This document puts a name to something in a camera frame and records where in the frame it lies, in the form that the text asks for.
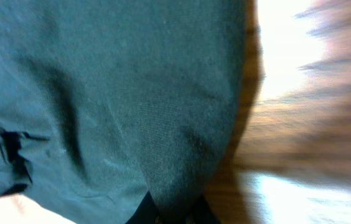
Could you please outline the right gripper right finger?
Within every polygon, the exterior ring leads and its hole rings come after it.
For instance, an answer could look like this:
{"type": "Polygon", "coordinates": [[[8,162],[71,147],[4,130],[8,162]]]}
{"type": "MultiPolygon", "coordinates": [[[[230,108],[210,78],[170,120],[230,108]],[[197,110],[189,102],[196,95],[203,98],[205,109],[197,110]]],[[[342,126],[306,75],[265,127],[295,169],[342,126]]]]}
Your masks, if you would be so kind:
{"type": "Polygon", "coordinates": [[[221,224],[221,221],[212,212],[205,197],[201,195],[187,215],[187,224],[221,224]]]}

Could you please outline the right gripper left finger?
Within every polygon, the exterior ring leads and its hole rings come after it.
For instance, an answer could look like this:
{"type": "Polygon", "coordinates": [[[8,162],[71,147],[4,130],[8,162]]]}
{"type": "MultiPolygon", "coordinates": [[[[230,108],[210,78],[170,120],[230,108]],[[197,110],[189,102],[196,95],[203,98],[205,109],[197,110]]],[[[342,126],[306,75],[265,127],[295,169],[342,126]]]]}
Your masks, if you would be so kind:
{"type": "Polygon", "coordinates": [[[126,222],[126,224],[157,224],[159,223],[159,212],[156,205],[148,192],[135,213],[126,222]]]}

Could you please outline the black t-shirt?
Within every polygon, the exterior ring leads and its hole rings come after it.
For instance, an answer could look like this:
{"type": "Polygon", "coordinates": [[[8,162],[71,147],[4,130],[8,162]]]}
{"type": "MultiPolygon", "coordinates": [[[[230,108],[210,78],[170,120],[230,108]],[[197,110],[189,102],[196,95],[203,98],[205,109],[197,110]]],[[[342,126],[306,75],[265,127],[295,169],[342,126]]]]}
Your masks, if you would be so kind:
{"type": "Polygon", "coordinates": [[[187,215],[222,160],[243,1],[1,1],[0,198],[126,223],[149,192],[187,215]]]}

